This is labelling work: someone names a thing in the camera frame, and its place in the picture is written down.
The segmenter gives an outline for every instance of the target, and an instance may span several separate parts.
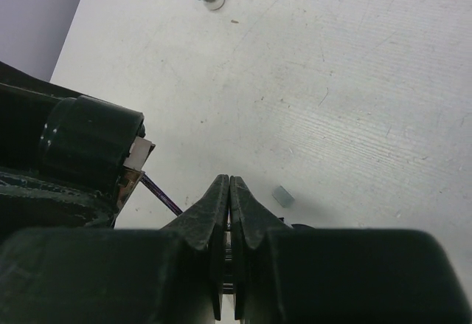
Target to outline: black cable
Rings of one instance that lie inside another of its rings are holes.
[[[144,174],[141,178],[141,182],[145,187],[149,189],[151,193],[156,195],[156,197],[161,200],[161,202],[165,204],[169,210],[174,212],[176,216],[179,216],[183,213],[182,210],[171,199],[169,199],[169,197],[164,193],[164,191],[162,191],[159,186],[154,184],[154,182],[149,179],[149,176]]]

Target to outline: gray wall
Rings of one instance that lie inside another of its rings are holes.
[[[0,0],[0,61],[49,80],[80,0]]]

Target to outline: scratched surface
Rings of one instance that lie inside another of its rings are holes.
[[[183,209],[227,173],[291,223],[426,230],[472,298],[471,10],[82,0],[52,82],[143,111],[147,172]],[[172,219],[139,187],[118,226]]]

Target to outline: white tabletop surface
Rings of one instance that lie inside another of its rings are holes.
[[[227,173],[292,223],[426,230],[472,298],[471,28],[472,0],[82,0],[52,82],[143,111],[183,209]],[[139,187],[118,227],[172,219]]]

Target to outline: small square object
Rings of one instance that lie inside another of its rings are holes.
[[[293,196],[282,186],[276,187],[274,192],[272,192],[272,196],[279,202],[280,206],[285,208],[290,207],[295,201]]]

